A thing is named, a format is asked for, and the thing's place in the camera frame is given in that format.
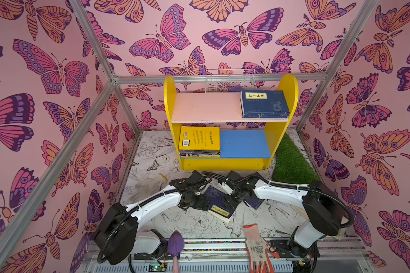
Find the thick navy book yellow spine label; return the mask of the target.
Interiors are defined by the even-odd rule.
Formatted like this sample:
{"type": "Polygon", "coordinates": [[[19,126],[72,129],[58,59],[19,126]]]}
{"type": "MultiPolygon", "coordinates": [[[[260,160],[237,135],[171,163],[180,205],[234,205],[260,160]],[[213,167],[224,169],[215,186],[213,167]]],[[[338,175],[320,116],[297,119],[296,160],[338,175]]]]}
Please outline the thick navy book yellow spine label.
{"type": "Polygon", "coordinates": [[[209,186],[204,195],[210,199],[208,213],[225,223],[229,223],[236,208],[227,204],[227,194],[213,186],[209,186]]]}

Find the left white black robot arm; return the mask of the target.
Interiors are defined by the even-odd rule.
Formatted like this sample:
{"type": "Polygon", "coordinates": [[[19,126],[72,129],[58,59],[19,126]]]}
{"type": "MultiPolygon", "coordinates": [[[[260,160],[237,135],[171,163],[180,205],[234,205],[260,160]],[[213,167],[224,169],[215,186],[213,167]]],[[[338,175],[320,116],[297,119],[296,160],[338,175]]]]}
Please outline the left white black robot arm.
{"type": "Polygon", "coordinates": [[[175,179],[156,194],[127,206],[113,204],[93,235],[98,246],[97,263],[109,262],[116,265],[133,250],[140,228],[161,212],[172,207],[205,210],[209,201],[199,192],[212,178],[198,171],[187,178],[175,179]]]}

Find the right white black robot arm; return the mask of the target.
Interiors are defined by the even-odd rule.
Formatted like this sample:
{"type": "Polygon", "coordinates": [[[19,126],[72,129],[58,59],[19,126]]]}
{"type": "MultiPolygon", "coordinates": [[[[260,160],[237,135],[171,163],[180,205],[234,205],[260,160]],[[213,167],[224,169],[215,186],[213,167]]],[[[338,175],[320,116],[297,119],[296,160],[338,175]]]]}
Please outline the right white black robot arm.
{"type": "Polygon", "coordinates": [[[321,181],[287,184],[267,180],[257,172],[241,177],[235,171],[217,181],[227,192],[224,204],[230,208],[256,197],[304,210],[308,219],[294,230],[286,246],[282,247],[296,257],[306,256],[318,240],[338,235],[355,220],[350,209],[321,181]]]}

